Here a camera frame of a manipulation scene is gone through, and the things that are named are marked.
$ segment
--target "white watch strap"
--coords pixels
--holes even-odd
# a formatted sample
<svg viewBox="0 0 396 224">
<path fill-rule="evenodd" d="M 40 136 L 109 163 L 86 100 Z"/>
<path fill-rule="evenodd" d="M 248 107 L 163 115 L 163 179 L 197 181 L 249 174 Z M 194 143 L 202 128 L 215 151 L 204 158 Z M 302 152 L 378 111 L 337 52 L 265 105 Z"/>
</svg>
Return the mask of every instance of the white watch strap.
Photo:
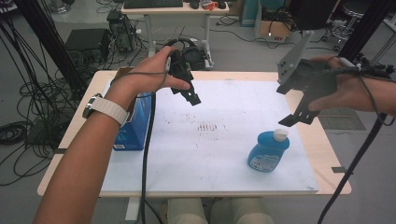
<svg viewBox="0 0 396 224">
<path fill-rule="evenodd" d="M 92 103 L 92 109 L 104 113 L 114 120 L 116 120 L 121 126 L 125 123 L 128 118 L 128 112 L 126 112 L 120 105 L 111 102 L 107 99 L 97 97 Z"/>
</svg>

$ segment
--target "pants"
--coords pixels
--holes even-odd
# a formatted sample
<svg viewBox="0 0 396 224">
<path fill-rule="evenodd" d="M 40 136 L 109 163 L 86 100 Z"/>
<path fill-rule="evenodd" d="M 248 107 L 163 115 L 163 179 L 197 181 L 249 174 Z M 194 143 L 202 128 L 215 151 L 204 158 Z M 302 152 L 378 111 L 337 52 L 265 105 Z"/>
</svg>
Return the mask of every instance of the pants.
<svg viewBox="0 0 396 224">
<path fill-rule="evenodd" d="M 213 204 L 210 224 L 274 224 L 262 198 L 224 198 Z M 168 224 L 207 224 L 200 198 L 168 200 Z"/>
</svg>

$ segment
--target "office chair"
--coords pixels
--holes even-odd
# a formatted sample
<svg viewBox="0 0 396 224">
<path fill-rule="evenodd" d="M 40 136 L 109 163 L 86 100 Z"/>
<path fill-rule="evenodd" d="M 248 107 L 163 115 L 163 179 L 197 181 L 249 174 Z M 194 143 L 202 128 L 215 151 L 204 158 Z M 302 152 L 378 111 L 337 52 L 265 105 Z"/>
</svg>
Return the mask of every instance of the office chair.
<svg viewBox="0 0 396 224">
<path fill-rule="evenodd" d="M 349 38 L 354 30 L 355 25 L 363 17 L 369 6 L 369 3 L 360 1 L 345 2 L 343 4 L 344 13 L 351 18 L 346 22 L 346 24 L 336 26 L 332 29 L 332 36 L 338 37 L 337 45 L 333 47 L 334 51 L 339 51 L 341 49 L 339 45 L 343 40 L 347 40 Z"/>
</svg>

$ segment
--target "white bottle cap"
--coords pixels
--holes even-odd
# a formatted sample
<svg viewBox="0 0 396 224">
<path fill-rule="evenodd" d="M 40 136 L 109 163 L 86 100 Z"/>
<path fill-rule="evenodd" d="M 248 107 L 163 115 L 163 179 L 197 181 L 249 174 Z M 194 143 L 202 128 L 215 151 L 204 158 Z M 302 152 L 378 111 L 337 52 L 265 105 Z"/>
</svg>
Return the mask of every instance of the white bottle cap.
<svg viewBox="0 0 396 224">
<path fill-rule="evenodd" d="M 284 129 L 276 129 L 274 131 L 274 138 L 278 142 L 283 142 L 288 137 L 289 132 Z"/>
</svg>

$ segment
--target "black keyboard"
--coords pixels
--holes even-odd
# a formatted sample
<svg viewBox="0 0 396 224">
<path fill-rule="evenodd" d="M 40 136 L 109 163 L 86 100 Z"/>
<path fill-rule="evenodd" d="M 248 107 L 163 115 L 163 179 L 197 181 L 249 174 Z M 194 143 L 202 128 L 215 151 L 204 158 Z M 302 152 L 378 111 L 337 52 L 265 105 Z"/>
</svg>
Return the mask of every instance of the black keyboard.
<svg viewBox="0 0 396 224">
<path fill-rule="evenodd" d="M 183 0 L 125 0 L 124 8 L 183 7 Z"/>
</svg>

